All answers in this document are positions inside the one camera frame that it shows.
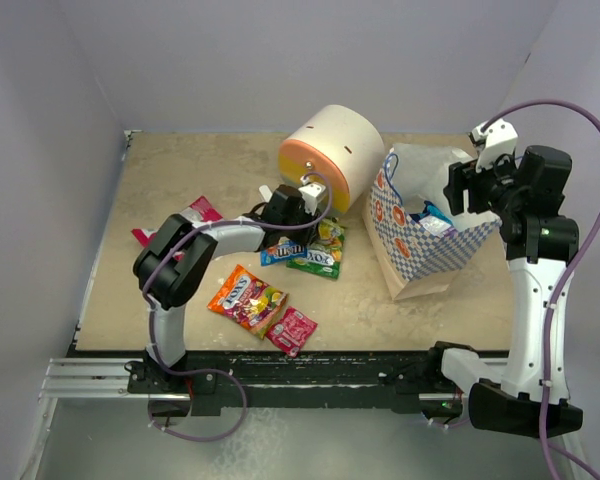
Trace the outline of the large blue snack bag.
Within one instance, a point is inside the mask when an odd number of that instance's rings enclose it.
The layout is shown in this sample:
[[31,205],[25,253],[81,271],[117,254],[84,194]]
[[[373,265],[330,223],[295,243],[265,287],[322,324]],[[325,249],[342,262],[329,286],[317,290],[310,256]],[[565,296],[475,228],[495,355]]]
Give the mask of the large blue snack bag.
[[448,218],[435,204],[428,200],[424,201],[424,208],[421,212],[410,213],[410,217],[416,222],[420,222],[422,219],[429,216],[433,216],[449,225],[453,225],[452,220]]

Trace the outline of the purple snack bag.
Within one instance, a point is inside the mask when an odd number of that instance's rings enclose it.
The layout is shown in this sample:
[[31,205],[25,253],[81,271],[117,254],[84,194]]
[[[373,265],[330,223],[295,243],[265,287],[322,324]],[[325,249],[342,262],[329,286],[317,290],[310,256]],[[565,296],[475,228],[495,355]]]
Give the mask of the purple snack bag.
[[429,234],[435,237],[445,237],[452,235],[456,229],[433,216],[426,217],[419,222],[419,225]]

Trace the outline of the blue m&m's packet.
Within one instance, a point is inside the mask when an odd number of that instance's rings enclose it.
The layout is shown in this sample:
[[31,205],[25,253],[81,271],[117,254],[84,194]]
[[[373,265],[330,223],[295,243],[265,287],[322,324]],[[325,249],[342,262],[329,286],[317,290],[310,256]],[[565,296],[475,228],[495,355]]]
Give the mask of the blue m&m's packet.
[[260,252],[260,264],[270,266],[296,258],[305,258],[307,247],[290,240],[283,241]]

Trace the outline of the checkered paper bag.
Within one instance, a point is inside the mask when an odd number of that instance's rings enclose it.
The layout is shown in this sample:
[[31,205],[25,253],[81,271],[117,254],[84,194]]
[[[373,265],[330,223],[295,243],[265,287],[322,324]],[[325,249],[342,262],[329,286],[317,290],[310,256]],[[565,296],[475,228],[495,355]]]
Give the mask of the checkered paper bag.
[[366,197],[363,220],[392,300],[441,293],[501,221],[450,211],[448,167],[472,157],[450,146],[396,143]]

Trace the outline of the pink snack bag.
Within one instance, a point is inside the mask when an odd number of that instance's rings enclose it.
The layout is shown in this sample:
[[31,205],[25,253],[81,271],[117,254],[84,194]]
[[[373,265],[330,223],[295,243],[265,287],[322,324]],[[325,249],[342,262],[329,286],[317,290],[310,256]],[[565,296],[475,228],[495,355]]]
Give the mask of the pink snack bag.
[[[190,223],[224,220],[224,217],[204,195],[186,206],[179,212],[179,215],[183,216]],[[165,217],[156,228],[133,228],[131,234],[143,248],[146,248],[167,220],[168,217]]]

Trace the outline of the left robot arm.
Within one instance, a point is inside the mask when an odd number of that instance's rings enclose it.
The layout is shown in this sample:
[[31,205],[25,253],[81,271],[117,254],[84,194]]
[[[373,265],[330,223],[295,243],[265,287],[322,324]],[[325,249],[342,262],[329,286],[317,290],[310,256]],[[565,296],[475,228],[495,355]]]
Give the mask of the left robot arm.
[[234,219],[195,222],[172,214],[136,258],[132,272],[147,302],[149,343],[155,363],[151,381],[164,392],[186,378],[186,304],[197,292],[211,262],[236,253],[263,251],[286,237],[308,244],[333,200],[328,181],[304,179],[298,188],[261,188],[263,201]]

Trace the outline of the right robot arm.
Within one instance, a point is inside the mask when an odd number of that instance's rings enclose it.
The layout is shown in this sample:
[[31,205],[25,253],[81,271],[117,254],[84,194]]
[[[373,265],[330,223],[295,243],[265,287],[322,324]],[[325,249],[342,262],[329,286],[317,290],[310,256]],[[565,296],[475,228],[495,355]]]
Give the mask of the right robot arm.
[[473,348],[449,342],[430,348],[423,369],[432,389],[455,385],[467,395],[477,429],[552,438],[582,426],[563,361],[568,270],[579,251],[577,223],[559,212],[571,170],[569,154],[541,145],[527,147],[520,161],[503,154],[488,169],[477,161],[448,169],[443,193],[452,213],[500,218],[513,282],[512,344],[502,373]]

